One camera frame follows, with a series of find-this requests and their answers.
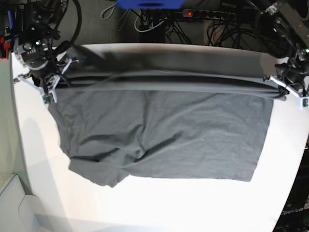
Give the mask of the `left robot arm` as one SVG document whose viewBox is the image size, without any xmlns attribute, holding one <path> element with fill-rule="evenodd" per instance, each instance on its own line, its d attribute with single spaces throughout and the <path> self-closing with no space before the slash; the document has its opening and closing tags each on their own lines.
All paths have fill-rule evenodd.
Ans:
<svg viewBox="0 0 309 232">
<path fill-rule="evenodd" d="M 249 0 L 258 12 L 255 20 L 255 34 L 259 35 L 258 24 L 266 18 L 275 33 L 285 42 L 288 49 L 287 61 L 275 65 L 276 74 L 267 76 L 266 81 L 276 83 L 283 92 L 306 98 L 309 86 L 305 78 L 309 76 L 309 6 L 307 0 Z"/>
</svg>

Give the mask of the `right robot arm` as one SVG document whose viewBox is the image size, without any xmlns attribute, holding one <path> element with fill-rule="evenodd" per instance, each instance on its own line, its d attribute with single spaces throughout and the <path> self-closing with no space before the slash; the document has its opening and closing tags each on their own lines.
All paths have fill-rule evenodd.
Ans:
<svg viewBox="0 0 309 232">
<path fill-rule="evenodd" d="M 29 72 L 23 74 L 31 78 L 36 87 L 42 87 L 47 93 L 52 79 L 59 77 L 68 87 L 70 80 L 63 74 L 64 66 L 57 56 L 65 53 L 74 45 L 82 26 L 82 10 L 79 1 L 73 1 L 77 13 L 77 24 L 70 40 L 63 41 L 56 48 L 53 42 L 60 39 L 58 30 L 69 6 L 67 0 L 38 0 L 28 2 L 21 11 L 21 18 L 14 26 L 16 33 L 13 40 L 13 52 L 21 65 Z"/>
</svg>

